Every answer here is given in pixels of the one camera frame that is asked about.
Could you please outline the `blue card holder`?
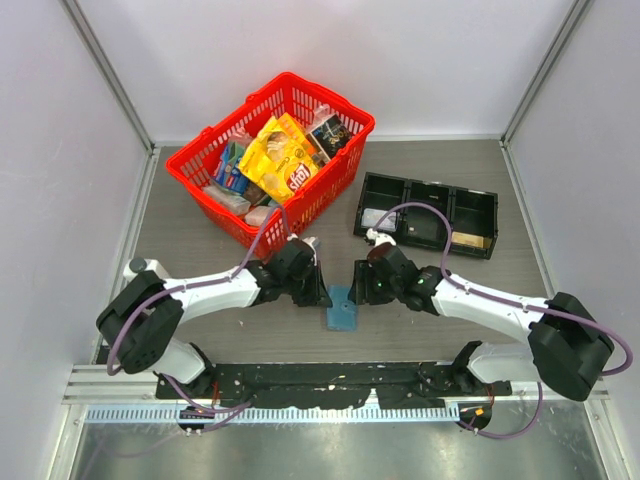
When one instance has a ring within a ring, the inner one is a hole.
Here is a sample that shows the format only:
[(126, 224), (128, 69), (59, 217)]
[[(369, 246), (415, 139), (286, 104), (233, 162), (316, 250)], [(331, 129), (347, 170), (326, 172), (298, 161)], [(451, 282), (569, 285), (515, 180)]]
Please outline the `blue card holder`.
[(330, 285), (329, 298), (332, 306), (326, 309), (326, 327), (335, 332), (355, 332), (357, 330), (358, 307), (349, 299), (350, 288)]

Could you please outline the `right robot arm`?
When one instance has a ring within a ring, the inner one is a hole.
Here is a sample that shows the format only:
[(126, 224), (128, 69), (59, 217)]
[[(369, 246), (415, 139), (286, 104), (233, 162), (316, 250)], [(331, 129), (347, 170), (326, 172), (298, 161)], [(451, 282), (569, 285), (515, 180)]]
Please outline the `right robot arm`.
[(501, 292), (443, 267), (419, 268), (389, 242), (355, 261), (349, 299), (356, 305), (398, 301), (411, 311), (469, 321), (510, 337), (510, 345), (477, 342), (463, 352), (451, 380), (465, 395), (489, 383), (531, 381), (584, 401), (614, 351), (610, 337), (571, 295), (547, 300)]

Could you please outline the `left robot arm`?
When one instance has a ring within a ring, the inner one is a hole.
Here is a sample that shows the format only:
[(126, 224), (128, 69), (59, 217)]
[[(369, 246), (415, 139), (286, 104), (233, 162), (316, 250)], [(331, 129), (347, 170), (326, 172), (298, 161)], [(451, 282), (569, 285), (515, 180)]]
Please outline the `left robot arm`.
[(175, 279), (156, 261), (135, 260), (126, 287), (103, 310), (96, 326), (110, 347), (107, 372), (151, 371), (183, 398), (202, 398), (215, 368), (193, 343), (175, 337), (187, 321), (218, 311), (249, 308), (288, 296), (299, 307), (331, 306), (315, 237), (290, 236), (267, 260), (244, 260), (227, 271)]

